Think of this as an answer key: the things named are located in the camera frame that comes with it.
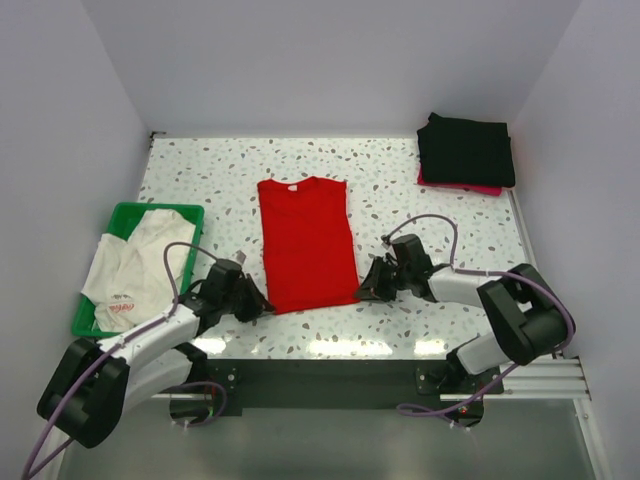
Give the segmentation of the red t shirt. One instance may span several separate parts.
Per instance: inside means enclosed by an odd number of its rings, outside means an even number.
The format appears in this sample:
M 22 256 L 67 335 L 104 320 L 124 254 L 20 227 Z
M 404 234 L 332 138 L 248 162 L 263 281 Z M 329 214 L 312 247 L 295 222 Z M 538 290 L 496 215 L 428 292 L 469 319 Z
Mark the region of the red t shirt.
M 279 315 L 355 304 L 347 183 L 315 176 L 257 184 L 269 302 Z

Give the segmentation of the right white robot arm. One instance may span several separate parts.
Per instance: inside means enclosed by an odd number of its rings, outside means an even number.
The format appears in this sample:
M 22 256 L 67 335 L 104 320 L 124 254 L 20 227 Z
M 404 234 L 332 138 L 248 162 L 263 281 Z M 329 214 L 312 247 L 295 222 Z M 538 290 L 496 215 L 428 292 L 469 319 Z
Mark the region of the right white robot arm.
M 409 291 L 429 303 L 481 308 L 489 321 L 490 333 L 453 349 L 429 376 L 440 388 L 469 392 L 485 372 L 507 362 L 526 366 L 575 334 L 566 307 L 531 264 L 482 276 L 434 263 L 414 234 L 384 242 L 391 251 L 374 258 L 357 299 L 389 303 Z

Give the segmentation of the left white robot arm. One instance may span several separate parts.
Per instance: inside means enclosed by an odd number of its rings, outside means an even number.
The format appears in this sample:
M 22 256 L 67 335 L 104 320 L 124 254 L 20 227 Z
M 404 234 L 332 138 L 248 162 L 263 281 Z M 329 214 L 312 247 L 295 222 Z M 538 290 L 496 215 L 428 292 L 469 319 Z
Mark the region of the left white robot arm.
M 86 448 L 102 443 L 122 415 L 157 393 L 210 384 L 206 353 L 194 339 L 225 315 L 251 323 L 274 306 L 239 263 L 219 260 L 156 317 L 100 342 L 74 341 L 38 404 L 40 417 Z

